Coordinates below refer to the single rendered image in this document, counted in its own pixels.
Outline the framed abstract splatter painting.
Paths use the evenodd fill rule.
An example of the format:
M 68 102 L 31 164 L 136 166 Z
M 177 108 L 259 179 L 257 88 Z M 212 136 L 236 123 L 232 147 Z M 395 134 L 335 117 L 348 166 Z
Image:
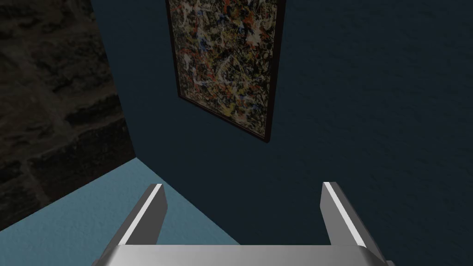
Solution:
M 269 142 L 286 0 L 164 0 L 177 94 Z

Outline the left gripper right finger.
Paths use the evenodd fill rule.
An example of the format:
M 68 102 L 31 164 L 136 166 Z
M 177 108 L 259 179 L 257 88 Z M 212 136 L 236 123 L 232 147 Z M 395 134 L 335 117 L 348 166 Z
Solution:
M 374 247 L 371 235 L 336 182 L 323 182 L 320 210 L 332 245 Z

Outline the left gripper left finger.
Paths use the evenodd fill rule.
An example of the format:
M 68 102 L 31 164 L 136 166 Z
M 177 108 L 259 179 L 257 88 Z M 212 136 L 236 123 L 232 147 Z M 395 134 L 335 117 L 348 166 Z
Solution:
M 154 245 L 167 212 L 167 200 L 162 184 L 151 184 L 121 227 L 117 245 Z

